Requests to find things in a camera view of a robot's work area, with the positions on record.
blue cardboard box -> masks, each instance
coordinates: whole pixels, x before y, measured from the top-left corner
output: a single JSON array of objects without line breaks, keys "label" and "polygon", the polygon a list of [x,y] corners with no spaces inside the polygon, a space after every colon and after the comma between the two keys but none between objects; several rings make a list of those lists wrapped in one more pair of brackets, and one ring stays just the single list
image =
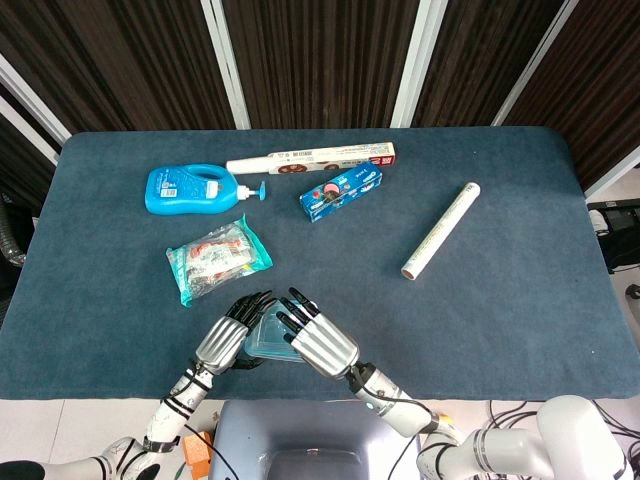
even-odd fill
[{"label": "blue cardboard box", "polygon": [[300,203],[309,219],[315,222],[373,190],[381,181],[382,172],[378,167],[371,162],[362,163],[300,195]]}]

dark blue tablecloth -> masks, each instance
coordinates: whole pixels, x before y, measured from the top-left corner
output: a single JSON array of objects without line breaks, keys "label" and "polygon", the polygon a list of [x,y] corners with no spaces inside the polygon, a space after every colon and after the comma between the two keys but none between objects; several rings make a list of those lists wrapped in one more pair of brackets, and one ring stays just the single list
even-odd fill
[{"label": "dark blue tablecloth", "polygon": [[[156,166],[392,141],[379,189],[311,224],[298,196],[335,175],[267,181],[212,216],[153,216]],[[160,397],[238,297],[296,285],[421,398],[630,396],[640,359],[567,146],[543,128],[83,133],[64,147],[6,322],[0,397]],[[427,269],[400,267],[468,181],[482,193]],[[167,247],[247,214],[275,266],[180,305]],[[343,398],[304,364],[220,377],[222,398]]]}]

blue detergent bottle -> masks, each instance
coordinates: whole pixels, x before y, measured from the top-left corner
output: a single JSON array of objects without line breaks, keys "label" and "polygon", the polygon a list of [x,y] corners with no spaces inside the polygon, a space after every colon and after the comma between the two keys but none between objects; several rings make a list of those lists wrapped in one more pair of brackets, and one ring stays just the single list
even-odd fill
[{"label": "blue detergent bottle", "polygon": [[254,191],[238,185],[233,175],[217,165],[175,165],[149,173],[144,203],[156,215],[221,213],[251,195],[264,200],[264,182]]}]

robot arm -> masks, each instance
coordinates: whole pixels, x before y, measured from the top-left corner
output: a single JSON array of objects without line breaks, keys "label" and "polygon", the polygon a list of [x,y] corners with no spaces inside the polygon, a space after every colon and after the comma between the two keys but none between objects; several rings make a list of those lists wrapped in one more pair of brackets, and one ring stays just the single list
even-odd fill
[{"label": "robot arm", "polygon": [[29,461],[0,464],[0,480],[153,480],[163,454],[179,442],[179,433],[213,386],[213,377],[232,368],[251,330],[275,299],[256,293],[235,302],[217,320],[196,350],[196,359],[164,397],[151,418],[142,445],[126,437],[98,457],[63,465]]},{"label": "robot arm", "polygon": [[295,335],[285,340],[325,377],[346,378],[351,392],[405,437],[428,434],[417,466],[427,480],[464,480],[485,473],[539,479],[632,480],[633,473],[595,407],[565,396],[538,412],[542,439],[527,430],[476,430],[465,440],[446,416],[411,399],[373,364],[359,361],[355,341],[295,288],[302,308],[280,299],[292,316],[278,318]]}]

transparent plastic container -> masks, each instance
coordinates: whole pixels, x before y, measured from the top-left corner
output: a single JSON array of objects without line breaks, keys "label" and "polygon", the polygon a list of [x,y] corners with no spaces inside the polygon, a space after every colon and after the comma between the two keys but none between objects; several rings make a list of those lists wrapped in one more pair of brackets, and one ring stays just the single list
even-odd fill
[{"label": "transparent plastic container", "polygon": [[289,314],[280,301],[274,303],[247,338],[244,350],[252,357],[284,360],[285,362],[304,362],[293,347],[282,338],[285,333],[293,334],[293,332],[278,320],[276,312],[279,311]]}]

